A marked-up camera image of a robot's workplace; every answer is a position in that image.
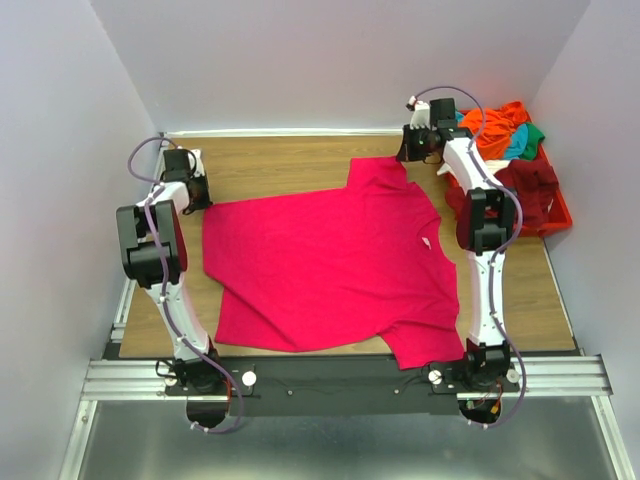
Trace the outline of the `magenta pink t-shirt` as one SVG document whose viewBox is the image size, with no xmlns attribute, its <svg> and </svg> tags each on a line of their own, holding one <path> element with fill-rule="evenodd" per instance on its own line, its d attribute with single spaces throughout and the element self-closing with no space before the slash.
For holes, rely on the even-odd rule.
<svg viewBox="0 0 640 480">
<path fill-rule="evenodd" d="M 307 352 L 379 337 L 402 369 L 460 359 L 439 227 L 391 157 L 353 159 L 342 188 L 209 208 L 203 268 L 224 289 L 216 340 Z"/>
</svg>

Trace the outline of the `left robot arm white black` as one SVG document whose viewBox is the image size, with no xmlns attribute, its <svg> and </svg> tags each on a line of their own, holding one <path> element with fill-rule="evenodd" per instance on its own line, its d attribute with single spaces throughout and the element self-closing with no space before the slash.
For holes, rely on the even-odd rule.
<svg viewBox="0 0 640 480">
<path fill-rule="evenodd" d="M 147 196 L 116 210 L 120 255 L 126 276 L 150 297 L 169 334 L 173 359 L 158 376 L 178 392 L 212 395 L 225 377 L 218 353 L 198 320 L 186 287 L 188 255 L 180 216 L 212 205 L 201 151 L 163 152 L 164 171 Z"/>
</svg>

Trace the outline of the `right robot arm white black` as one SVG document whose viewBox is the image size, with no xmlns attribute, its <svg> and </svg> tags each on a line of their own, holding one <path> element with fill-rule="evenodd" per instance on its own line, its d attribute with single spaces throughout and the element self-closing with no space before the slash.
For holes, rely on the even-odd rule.
<svg viewBox="0 0 640 480">
<path fill-rule="evenodd" d="M 474 136 L 458 125 L 455 102 L 443 98 L 423 102 L 411 97 L 412 112 L 403 126 L 396 160 L 424 161 L 436 153 L 449 167 L 463 191 L 457 215 L 456 239 L 469 260 L 472 281 L 472 323 L 461 360 L 433 366 L 432 379 L 459 383 L 480 392 L 504 377 L 510 369 L 511 345 L 506 338 L 503 313 L 505 251 L 519 213 L 514 194 L 490 172 L 481 158 Z"/>
</svg>

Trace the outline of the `white t-shirt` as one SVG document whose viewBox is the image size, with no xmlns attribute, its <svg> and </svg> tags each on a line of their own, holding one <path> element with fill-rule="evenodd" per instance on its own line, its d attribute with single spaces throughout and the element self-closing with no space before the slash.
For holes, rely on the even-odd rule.
<svg viewBox="0 0 640 480">
<path fill-rule="evenodd" d="M 488 171 L 493 175 L 495 175 L 500 170 L 506 169 L 510 163 L 510 160 L 487 160 L 485 162 Z M 442 164 L 442 166 L 437 170 L 436 175 L 452 175 L 453 177 L 456 177 L 451 167 L 446 163 Z"/>
</svg>

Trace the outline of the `green t-shirt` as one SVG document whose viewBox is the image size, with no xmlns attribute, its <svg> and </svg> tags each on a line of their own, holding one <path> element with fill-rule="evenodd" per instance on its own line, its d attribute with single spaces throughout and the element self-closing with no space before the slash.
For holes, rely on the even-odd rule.
<svg viewBox="0 0 640 480">
<path fill-rule="evenodd" d="M 541 143 L 545 140 L 545 134 L 533 123 L 527 122 L 523 124 L 526 128 L 527 138 L 523 152 L 520 154 L 520 159 L 532 161 L 534 160 L 539 151 Z"/>
</svg>

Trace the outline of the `dark maroon t-shirt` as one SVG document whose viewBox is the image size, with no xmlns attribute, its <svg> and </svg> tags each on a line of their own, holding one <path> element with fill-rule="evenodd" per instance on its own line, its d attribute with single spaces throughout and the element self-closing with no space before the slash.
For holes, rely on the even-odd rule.
<svg viewBox="0 0 640 480">
<path fill-rule="evenodd" d="M 542 156 L 510 161 L 494 176 L 519 198 L 524 214 L 520 235 L 543 238 L 570 229 L 572 219 L 549 161 Z"/>
</svg>

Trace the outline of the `red plastic bin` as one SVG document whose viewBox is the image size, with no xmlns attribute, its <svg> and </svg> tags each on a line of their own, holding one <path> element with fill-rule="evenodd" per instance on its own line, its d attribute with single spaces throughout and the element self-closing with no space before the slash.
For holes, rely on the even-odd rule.
<svg viewBox="0 0 640 480">
<path fill-rule="evenodd" d="M 572 226 L 559 180 L 543 149 L 546 135 L 523 103 L 456 114 L 458 125 L 479 133 L 477 146 L 489 172 L 518 196 L 523 236 L 546 237 Z"/>
</svg>

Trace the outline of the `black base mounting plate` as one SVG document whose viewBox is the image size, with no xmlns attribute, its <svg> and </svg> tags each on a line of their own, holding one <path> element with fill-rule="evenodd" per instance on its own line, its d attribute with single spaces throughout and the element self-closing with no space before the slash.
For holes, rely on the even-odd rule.
<svg viewBox="0 0 640 480">
<path fill-rule="evenodd" d="M 469 414 L 495 422 L 503 395 L 521 391 L 513 363 L 433 363 L 401 370 L 391 355 L 160 359 L 154 365 L 170 399 L 183 399 L 191 420 L 224 416 L 358 416 Z"/>
</svg>

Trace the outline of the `left aluminium side rail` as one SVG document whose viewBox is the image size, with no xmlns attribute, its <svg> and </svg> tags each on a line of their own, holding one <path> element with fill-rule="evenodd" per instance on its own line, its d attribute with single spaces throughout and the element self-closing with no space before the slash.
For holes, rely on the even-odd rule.
<svg viewBox="0 0 640 480">
<path fill-rule="evenodd" d="M 158 143 L 156 150 L 156 165 L 151 174 L 139 173 L 135 170 L 134 159 L 141 150 L 152 143 Z M 160 183 L 160 157 L 162 144 L 171 142 L 164 134 L 157 133 L 154 136 L 141 140 L 131 151 L 126 161 L 128 173 L 137 180 L 148 184 L 142 199 L 142 206 L 130 205 L 120 207 L 116 211 L 116 226 L 118 230 L 118 240 L 120 245 L 120 257 L 125 274 L 124 285 L 120 294 L 116 313 L 112 322 L 109 341 L 120 344 L 123 341 L 127 326 L 129 312 L 134 296 L 134 291 L 142 281 L 153 279 L 156 267 L 154 264 L 159 261 L 158 254 L 153 253 L 154 247 L 147 245 L 146 236 L 147 220 L 144 207 L 147 200 L 153 197 L 155 186 Z"/>
</svg>

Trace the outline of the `aluminium extrusion frame rail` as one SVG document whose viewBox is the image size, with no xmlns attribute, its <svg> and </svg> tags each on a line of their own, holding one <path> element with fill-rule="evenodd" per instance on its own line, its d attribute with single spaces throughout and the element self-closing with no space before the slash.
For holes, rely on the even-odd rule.
<svg viewBox="0 0 640 480">
<path fill-rule="evenodd" d="M 613 390 L 598 356 L 526 357 L 525 395 L 527 397 L 598 397 Z M 153 360 L 96 360 L 86 371 L 83 401 L 200 401 L 202 398 L 181 390 L 168 393 L 164 380 L 156 375 Z"/>
</svg>

